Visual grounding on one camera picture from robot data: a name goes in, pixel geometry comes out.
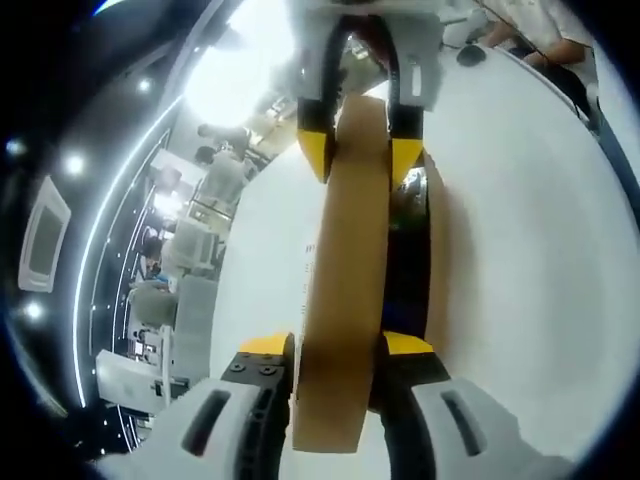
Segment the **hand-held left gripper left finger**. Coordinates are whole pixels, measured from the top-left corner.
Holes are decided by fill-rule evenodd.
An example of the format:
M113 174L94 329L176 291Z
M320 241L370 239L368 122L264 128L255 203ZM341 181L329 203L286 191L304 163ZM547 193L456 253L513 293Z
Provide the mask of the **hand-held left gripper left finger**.
M277 479L290 420L294 335L254 338L219 379L179 398L189 479Z

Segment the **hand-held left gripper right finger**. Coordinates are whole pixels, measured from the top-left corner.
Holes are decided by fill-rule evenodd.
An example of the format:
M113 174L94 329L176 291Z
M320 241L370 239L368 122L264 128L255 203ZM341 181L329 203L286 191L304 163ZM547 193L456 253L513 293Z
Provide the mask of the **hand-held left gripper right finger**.
M424 340L384 332L377 413L392 479L519 479L525 443L515 417L465 380L453 380Z

